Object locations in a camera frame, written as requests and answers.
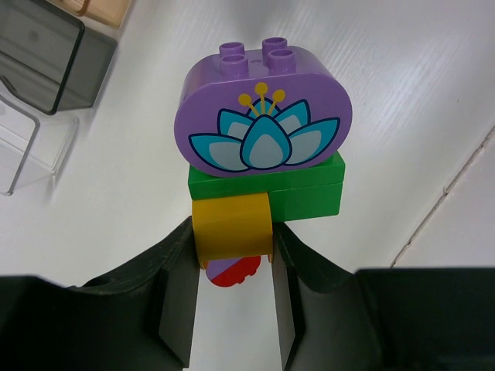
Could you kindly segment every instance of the yellow dot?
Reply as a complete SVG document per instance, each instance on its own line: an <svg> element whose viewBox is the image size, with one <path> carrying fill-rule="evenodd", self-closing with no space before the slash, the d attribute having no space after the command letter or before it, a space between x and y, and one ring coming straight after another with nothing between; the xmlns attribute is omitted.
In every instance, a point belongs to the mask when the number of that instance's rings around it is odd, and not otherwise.
<svg viewBox="0 0 495 371"><path fill-rule="evenodd" d="M254 87L254 92L257 95L265 95L268 92L268 85L266 83L257 83Z"/></svg>
<svg viewBox="0 0 495 371"><path fill-rule="evenodd" d="M251 97L249 96L249 94L241 94L239 96L239 103L241 104L241 106L244 106L244 107L247 107L248 105L251 104Z"/></svg>
<svg viewBox="0 0 495 371"><path fill-rule="evenodd" d="M276 100L277 102L282 102L285 99L285 91L282 89L276 90L273 93L273 100Z"/></svg>

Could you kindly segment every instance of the blue flower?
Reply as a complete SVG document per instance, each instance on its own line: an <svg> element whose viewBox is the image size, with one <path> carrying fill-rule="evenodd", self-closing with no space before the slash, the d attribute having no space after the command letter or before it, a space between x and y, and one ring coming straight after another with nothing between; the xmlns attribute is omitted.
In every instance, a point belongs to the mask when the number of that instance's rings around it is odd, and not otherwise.
<svg viewBox="0 0 495 371"><path fill-rule="evenodd" d="M266 114L267 103L271 110ZM339 130L338 117L311 122L306 100L284 110L268 98L256 100L250 107L246 114L221 109L218 134L190 135L195 153L225 172L297 166L325 151Z"/></svg>

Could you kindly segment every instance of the black plastic part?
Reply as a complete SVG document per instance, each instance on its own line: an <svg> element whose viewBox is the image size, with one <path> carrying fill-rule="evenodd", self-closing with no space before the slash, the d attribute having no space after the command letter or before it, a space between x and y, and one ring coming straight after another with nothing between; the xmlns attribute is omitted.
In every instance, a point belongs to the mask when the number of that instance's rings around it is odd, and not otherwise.
<svg viewBox="0 0 495 371"><path fill-rule="evenodd" d="M0 368L182 370L189 365L199 272L189 218L82 288L2 277Z"/></svg>
<svg viewBox="0 0 495 371"><path fill-rule="evenodd" d="M43 0L0 0L0 80L46 114L93 106L117 42Z"/></svg>
<svg viewBox="0 0 495 371"><path fill-rule="evenodd" d="M284 224L274 238L284 370L495 369L495 269L352 275Z"/></svg>

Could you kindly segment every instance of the stacked toy blocks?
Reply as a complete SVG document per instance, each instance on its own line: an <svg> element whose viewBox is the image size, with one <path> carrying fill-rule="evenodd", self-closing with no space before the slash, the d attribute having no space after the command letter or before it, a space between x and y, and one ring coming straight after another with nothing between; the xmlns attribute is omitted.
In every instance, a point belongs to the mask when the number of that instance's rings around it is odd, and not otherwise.
<svg viewBox="0 0 495 371"><path fill-rule="evenodd" d="M352 107L308 50L276 37L257 50L223 44L191 69L180 101L174 132L191 164L196 249L207 270L270 256L272 223L339 212L337 149Z"/></svg>

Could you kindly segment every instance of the crack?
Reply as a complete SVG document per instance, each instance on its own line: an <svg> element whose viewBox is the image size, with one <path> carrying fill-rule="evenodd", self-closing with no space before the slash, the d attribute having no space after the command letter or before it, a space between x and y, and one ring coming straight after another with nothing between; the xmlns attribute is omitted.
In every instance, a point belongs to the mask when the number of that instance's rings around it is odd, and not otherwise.
<svg viewBox="0 0 495 371"><path fill-rule="evenodd" d="M460 169L460 171L457 173L457 175L454 177L454 179L449 183L449 185L446 186L446 187L443 187L443 193L442 193L442 195L437 200L437 202L432 207L432 209L429 211L429 213L426 214L426 217L419 223L418 228L416 228L416 230L412 233L412 235L409 238L408 242L401 248L401 250L399 251L399 253L395 257L395 259L392 261L391 268L393 268L395 266L395 264L397 264L397 262L404 256L405 252L408 250L408 248L415 241L416 237L420 234L420 232L423 230L423 228L425 228L426 224L430 221L430 219L433 217L433 215L436 213L436 211L444 203L444 201L446 200L446 198L449 195L449 193L457 185L457 183L459 182L459 180L466 174L466 172L468 171L469 167L476 161L476 159L483 152L483 150L486 147L486 145L493 138L495 138L495 126L493 126L491 128L491 130L488 132L488 134L483 139L483 141L481 142L481 144L473 152L473 154L469 157L469 159L466 161L466 163Z"/></svg>

